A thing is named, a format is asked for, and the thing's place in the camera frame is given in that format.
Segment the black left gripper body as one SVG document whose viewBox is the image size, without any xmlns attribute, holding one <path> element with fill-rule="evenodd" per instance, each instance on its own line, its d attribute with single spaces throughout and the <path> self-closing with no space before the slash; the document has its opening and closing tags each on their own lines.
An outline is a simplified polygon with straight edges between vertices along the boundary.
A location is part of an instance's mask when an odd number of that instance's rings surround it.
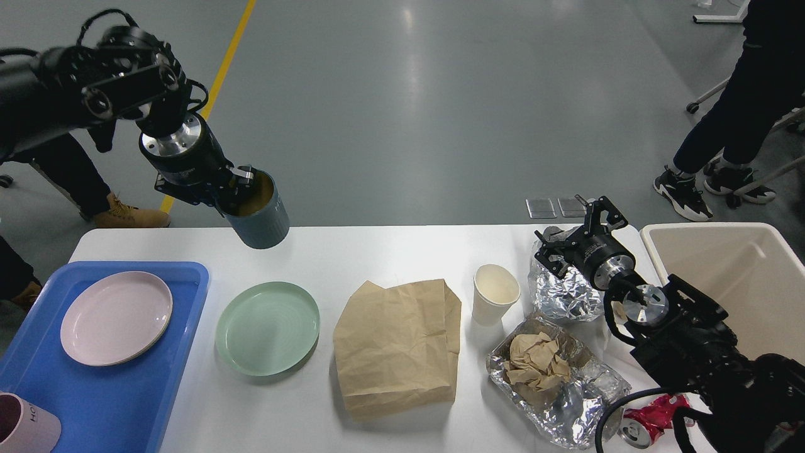
<svg viewBox="0 0 805 453">
<path fill-rule="evenodd" d="M 139 150 L 157 170 L 155 189 L 189 204 L 214 206 L 213 190 L 228 189 L 233 164 L 225 158 L 204 118 L 185 115 L 167 137 L 139 137 Z"/>
</svg>

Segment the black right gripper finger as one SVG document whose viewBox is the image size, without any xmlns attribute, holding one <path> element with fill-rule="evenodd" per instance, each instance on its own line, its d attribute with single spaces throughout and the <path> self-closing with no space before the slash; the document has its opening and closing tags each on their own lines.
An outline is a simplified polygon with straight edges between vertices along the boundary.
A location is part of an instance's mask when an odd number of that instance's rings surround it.
<svg viewBox="0 0 805 453">
<path fill-rule="evenodd" d="M 580 238 L 579 226 L 562 230 L 558 226 L 548 226 L 543 230 L 535 230 L 540 242 L 535 260 L 558 280 L 563 280 L 570 269 L 582 272 L 582 264 L 576 260 Z"/>
<path fill-rule="evenodd" d="M 580 228 L 580 237 L 592 238 L 594 236 L 612 235 L 615 230 L 629 226 L 629 221 L 606 196 L 586 199 L 578 195 L 577 200 L 586 210 L 586 215 L 584 215 L 584 221 Z"/>
</svg>

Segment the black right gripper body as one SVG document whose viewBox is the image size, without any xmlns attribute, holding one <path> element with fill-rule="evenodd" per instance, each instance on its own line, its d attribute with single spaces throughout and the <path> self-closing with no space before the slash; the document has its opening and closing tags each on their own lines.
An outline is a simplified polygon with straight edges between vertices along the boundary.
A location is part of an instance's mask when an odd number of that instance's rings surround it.
<svg viewBox="0 0 805 453">
<path fill-rule="evenodd" d="M 596 235 L 578 241 L 571 264 L 591 286 L 604 291 L 616 279 L 635 280 L 635 256 L 612 235 Z"/>
</svg>

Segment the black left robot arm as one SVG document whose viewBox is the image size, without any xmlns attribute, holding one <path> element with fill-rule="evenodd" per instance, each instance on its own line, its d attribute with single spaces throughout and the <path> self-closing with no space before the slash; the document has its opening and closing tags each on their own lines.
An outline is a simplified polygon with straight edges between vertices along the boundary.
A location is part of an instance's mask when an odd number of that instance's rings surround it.
<svg viewBox="0 0 805 453">
<path fill-rule="evenodd" d="M 199 114 L 209 89 L 187 77 L 172 46 L 127 13 L 96 46 L 84 46 L 90 26 L 112 12 L 88 18 L 70 46 L 2 49 L 2 158 L 77 129 L 108 152 L 117 121 L 134 121 L 139 151 L 157 172 L 156 190 L 222 216 L 238 214 L 258 192 L 258 171 L 225 157 Z"/>
</svg>

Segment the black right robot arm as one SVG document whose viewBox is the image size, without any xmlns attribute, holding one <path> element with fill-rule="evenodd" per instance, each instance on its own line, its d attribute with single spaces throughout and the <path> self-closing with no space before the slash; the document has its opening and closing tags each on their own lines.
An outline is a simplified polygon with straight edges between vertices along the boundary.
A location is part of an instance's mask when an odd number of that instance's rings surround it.
<svg viewBox="0 0 805 453">
<path fill-rule="evenodd" d="M 717 452 L 802 452 L 802 364 L 774 353 L 748 359 L 725 324 L 727 311 L 710 296 L 676 275 L 659 287 L 636 272 L 635 256 L 613 236 L 628 222 L 609 198 L 581 203 L 581 225 L 536 230 L 535 260 L 559 279 L 576 269 L 603 293 L 609 331 L 630 345 L 632 358 L 657 384 L 604 412 L 594 434 L 596 451 L 603 450 L 604 424 L 625 404 L 655 394 L 696 393 L 708 412 L 681 407 L 672 415 L 682 452 L 695 450 L 686 420 L 699 425 Z"/>
</svg>

